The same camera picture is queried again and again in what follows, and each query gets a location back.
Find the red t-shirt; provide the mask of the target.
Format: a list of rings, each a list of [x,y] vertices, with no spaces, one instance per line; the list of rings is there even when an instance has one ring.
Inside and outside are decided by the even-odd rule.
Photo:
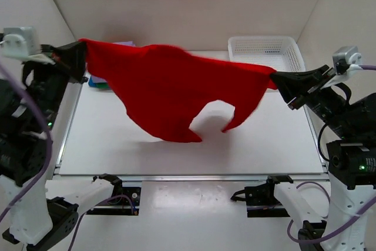
[[[170,45],[85,44],[88,72],[108,83],[135,124],[169,142],[200,142],[190,125],[214,101],[234,107],[224,130],[240,126],[276,87],[269,66],[200,57]]]

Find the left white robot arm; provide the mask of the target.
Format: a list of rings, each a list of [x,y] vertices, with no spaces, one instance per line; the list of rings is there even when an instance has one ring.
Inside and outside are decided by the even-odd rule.
[[[23,64],[22,78],[6,73],[1,80],[1,186],[9,200],[4,215],[11,217],[2,236],[28,250],[49,250],[76,234],[87,211],[123,199],[122,181],[109,174],[70,195],[46,197],[51,129],[67,85],[87,81],[85,55],[83,42],[12,52]]]

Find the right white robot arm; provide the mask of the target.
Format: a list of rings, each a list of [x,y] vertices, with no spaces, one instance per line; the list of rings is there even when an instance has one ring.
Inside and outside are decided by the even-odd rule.
[[[368,210],[375,204],[375,94],[354,103],[346,81],[367,66],[339,63],[308,72],[276,72],[271,80],[291,109],[307,106],[337,140],[327,143],[330,191],[322,217],[302,197],[289,175],[270,175],[231,197],[243,201],[250,216],[291,217],[298,230],[291,240],[301,250],[365,250]]]

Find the folded blue t-shirt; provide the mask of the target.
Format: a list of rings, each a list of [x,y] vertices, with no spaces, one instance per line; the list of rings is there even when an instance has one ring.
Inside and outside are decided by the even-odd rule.
[[[90,79],[89,79],[89,82],[88,82],[88,85],[91,88],[97,88],[97,84],[98,83],[101,83],[101,78],[98,78],[97,76],[91,75]]]

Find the folded green t-shirt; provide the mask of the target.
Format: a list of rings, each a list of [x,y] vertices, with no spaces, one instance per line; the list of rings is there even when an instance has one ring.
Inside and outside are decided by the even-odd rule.
[[[106,82],[96,83],[98,89],[110,89],[110,86]]]

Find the white plastic basket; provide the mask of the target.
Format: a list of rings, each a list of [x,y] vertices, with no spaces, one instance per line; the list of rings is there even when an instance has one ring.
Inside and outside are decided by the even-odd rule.
[[[252,63],[282,72],[304,72],[297,43],[289,36],[234,36],[228,40],[232,62]]]

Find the folded lilac t-shirt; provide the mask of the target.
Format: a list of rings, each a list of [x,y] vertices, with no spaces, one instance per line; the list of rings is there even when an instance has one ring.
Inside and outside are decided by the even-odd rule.
[[[136,46],[136,44],[133,41],[115,42],[115,44],[124,45],[124,46],[132,46],[132,47]]]

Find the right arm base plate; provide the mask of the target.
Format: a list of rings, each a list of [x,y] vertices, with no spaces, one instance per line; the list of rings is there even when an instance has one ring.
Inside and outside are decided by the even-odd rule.
[[[289,175],[269,175],[265,183],[234,192],[230,200],[245,202],[248,218],[304,217],[303,199]]]

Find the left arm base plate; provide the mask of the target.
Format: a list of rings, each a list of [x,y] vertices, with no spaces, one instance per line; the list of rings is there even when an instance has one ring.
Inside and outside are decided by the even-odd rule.
[[[87,212],[88,215],[138,216],[142,184],[123,182],[120,194],[126,197],[107,200]]]

